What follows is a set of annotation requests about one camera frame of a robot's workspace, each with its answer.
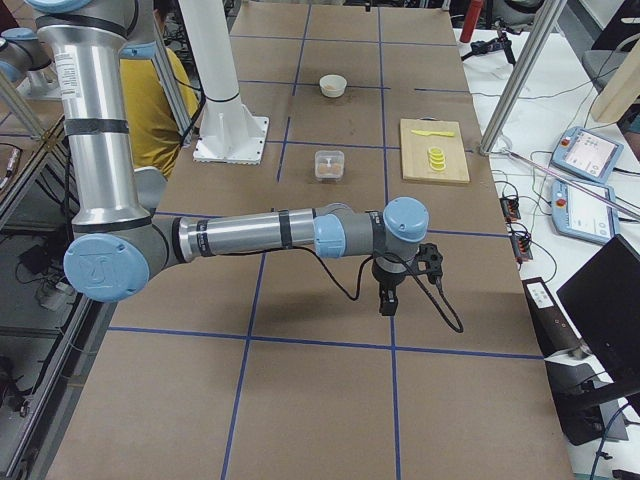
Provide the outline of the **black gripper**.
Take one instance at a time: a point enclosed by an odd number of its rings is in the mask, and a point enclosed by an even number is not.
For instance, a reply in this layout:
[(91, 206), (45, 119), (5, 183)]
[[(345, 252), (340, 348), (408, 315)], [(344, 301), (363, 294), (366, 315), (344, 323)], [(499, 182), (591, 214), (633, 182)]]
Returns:
[(396, 288), (410, 275), (404, 259), (394, 253), (376, 253), (372, 274), (378, 282), (379, 313), (395, 315), (399, 305)]

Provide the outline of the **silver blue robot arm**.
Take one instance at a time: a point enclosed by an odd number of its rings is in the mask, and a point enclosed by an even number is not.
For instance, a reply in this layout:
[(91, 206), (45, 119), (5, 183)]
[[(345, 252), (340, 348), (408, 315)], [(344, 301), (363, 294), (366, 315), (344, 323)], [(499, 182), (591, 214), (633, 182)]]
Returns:
[(382, 211), (342, 203), (321, 208), (194, 219), (156, 218), (139, 201), (120, 62), (161, 50), (149, 1), (36, 1), (38, 38), (47, 43), (61, 88), (64, 131), (79, 198), (63, 268), (73, 288), (122, 301), (157, 274), (198, 257), (302, 249), (318, 260), (359, 256), (379, 284), (380, 311), (395, 314), (406, 277), (439, 285), (441, 255), (426, 242), (429, 214), (400, 197)]

